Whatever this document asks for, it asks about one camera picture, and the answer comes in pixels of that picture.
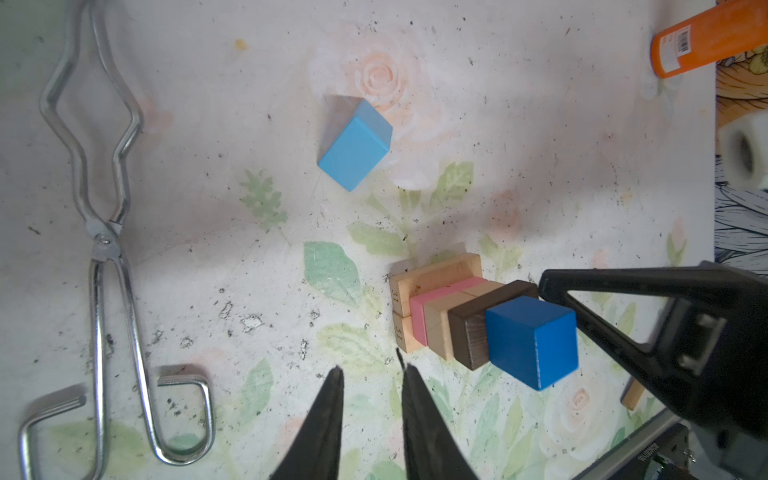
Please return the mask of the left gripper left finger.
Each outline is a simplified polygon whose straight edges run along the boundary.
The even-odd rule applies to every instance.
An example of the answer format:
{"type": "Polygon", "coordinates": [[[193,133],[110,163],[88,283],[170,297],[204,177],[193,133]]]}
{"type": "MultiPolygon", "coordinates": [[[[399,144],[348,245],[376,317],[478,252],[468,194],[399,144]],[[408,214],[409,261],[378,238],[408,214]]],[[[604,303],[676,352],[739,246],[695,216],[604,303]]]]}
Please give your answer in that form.
{"type": "Polygon", "coordinates": [[[344,374],[328,372],[291,447],[271,479],[337,479],[341,459],[344,374]]]}

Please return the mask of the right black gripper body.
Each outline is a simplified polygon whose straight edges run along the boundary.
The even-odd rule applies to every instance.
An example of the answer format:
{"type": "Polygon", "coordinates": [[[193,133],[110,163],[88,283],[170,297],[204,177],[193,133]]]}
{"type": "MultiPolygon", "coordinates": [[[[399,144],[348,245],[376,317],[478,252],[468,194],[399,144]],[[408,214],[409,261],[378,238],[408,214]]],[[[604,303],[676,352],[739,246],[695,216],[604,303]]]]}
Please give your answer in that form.
{"type": "Polygon", "coordinates": [[[543,300],[572,309],[578,328],[675,414],[719,433],[767,435],[767,281],[703,261],[695,267],[549,269],[543,300]],[[573,297],[668,299],[656,336],[638,343],[573,297]]]}

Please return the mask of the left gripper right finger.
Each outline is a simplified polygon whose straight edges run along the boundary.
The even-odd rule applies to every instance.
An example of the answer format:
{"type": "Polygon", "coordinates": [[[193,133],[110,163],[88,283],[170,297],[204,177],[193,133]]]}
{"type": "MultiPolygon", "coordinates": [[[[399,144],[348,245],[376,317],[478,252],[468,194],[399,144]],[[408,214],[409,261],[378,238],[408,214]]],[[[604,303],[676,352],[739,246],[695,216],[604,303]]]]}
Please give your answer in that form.
{"type": "Polygon", "coordinates": [[[461,454],[418,369],[397,357],[403,370],[402,422],[408,479],[477,479],[461,454]]]}

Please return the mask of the small wood cube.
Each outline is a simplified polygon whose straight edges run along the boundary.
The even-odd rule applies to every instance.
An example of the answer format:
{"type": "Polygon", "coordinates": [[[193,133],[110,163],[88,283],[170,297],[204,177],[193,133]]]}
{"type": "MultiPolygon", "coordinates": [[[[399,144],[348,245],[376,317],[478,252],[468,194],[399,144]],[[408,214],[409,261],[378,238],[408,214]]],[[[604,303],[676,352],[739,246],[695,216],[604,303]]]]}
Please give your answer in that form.
{"type": "Polygon", "coordinates": [[[464,289],[463,293],[472,297],[480,297],[502,287],[504,287],[503,283],[496,281],[485,281],[483,283],[478,283],[477,285],[473,285],[472,287],[464,289]]]}
{"type": "Polygon", "coordinates": [[[431,300],[424,305],[428,346],[446,361],[454,359],[448,312],[473,299],[474,297],[459,291],[431,300]]]}

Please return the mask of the dark brown block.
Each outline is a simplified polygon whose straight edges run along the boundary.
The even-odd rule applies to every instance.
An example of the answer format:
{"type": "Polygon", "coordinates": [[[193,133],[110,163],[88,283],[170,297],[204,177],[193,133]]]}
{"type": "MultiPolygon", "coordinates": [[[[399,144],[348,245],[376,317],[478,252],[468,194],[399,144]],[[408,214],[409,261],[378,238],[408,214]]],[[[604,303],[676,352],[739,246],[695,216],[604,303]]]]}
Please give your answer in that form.
{"type": "Polygon", "coordinates": [[[516,280],[450,309],[448,316],[455,360],[472,371],[488,363],[489,347],[485,313],[492,307],[521,296],[537,299],[537,285],[516,280]]]}

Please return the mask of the pink block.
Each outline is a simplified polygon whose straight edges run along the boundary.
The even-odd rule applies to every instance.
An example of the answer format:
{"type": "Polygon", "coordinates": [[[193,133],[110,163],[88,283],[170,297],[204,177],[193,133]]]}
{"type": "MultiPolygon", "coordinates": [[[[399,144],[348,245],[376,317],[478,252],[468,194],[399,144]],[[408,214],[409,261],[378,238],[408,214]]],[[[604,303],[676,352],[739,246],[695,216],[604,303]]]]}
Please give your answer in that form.
{"type": "Polygon", "coordinates": [[[474,299],[474,290],[486,283],[484,278],[471,277],[412,297],[409,303],[415,339],[429,346],[432,338],[435,338],[439,349],[450,345],[447,311],[474,299]]]}

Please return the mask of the blue cube block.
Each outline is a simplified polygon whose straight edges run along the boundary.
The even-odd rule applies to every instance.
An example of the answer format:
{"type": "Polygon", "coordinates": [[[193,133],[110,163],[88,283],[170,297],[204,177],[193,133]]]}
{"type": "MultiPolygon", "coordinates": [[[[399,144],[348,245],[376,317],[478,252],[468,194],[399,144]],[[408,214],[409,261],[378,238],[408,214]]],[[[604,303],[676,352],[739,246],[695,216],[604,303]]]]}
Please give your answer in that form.
{"type": "Polygon", "coordinates": [[[542,391],[579,368],[573,310],[522,296],[486,311],[490,362],[542,391]]]}

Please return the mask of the light blue triangular block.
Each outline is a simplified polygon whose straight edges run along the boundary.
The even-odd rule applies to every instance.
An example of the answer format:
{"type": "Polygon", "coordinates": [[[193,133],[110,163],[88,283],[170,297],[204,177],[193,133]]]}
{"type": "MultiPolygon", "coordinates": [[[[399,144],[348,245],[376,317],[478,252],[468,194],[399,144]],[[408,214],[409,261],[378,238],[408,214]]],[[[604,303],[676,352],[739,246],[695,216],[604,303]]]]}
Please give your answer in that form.
{"type": "Polygon", "coordinates": [[[352,192],[389,153],[392,135],[393,126],[370,102],[360,99],[318,166],[352,192]]]}

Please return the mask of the thin wood stick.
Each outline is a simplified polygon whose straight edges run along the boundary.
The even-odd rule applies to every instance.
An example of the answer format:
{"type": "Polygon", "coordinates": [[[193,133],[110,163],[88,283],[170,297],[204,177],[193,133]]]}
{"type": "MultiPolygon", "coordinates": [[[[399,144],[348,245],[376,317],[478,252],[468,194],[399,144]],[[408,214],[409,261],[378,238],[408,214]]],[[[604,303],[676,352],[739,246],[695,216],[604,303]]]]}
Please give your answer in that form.
{"type": "Polygon", "coordinates": [[[629,411],[634,411],[642,399],[646,388],[636,378],[632,378],[621,396],[621,404],[629,411]]]}

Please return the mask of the metal tongs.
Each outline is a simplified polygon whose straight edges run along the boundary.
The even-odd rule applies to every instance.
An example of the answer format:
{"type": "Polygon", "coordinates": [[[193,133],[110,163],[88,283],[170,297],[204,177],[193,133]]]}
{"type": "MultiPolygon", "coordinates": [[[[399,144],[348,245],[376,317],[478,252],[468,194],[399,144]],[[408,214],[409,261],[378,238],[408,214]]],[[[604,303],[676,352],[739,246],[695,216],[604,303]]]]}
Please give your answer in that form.
{"type": "Polygon", "coordinates": [[[202,374],[166,375],[157,381],[160,387],[192,385],[200,390],[204,406],[205,434],[196,445],[186,449],[178,449],[169,445],[164,441],[159,424],[155,420],[155,408],[142,349],[130,266],[121,245],[121,234],[131,205],[126,160],[142,132],[144,115],[139,102],[116,66],[107,34],[104,6],[102,1],[72,1],[69,3],[65,16],[63,53],[39,100],[39,110],[42,117],[69,153],[74,204],[84,221],[85,230],[92,240],[89,264],[89,299],[95,421],[95,459],[90,473],[93,479],[101,478],[107,465],[106,377],[104,370],[104,271],[107,264],[114,265],[120,283],[131,334],[138,393],[152,452],[164,464],[183,467],[202,459],[215,441],[212,393],[208,379],[202,374]],[[57,111],[58,102],[79,62],[81,26],[85,14],[90,16],[95,47],[103,71],[130,115],[129,124],[116,144],[110,162],[116,191],[116,207],[109,218],[100,216],[90,203],[85,150],[57,111]]]}

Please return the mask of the orange plastic bottle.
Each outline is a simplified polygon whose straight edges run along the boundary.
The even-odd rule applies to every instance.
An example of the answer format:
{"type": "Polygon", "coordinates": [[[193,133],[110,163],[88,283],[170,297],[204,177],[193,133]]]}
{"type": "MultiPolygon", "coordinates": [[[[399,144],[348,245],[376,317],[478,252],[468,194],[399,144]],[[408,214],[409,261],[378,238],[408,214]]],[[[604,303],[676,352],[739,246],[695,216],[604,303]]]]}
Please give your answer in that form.
{"type": "Polygon", "coordinates": [[[654,73],[670,78],[767,43],[767,0],[724,1],[654,36],[654,73]]]}

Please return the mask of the aluminium frame rail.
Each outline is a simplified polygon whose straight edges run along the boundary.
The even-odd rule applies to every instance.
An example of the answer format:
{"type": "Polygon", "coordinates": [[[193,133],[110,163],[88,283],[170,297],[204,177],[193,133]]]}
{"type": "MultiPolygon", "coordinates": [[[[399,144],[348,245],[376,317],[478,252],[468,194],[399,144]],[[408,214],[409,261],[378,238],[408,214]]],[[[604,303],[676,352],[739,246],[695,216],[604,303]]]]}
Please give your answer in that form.
{"type": "Polygon", "coordinates": [[[668,409],[600,457],[576,479],[695,479],[690,429],[668,409]]]}

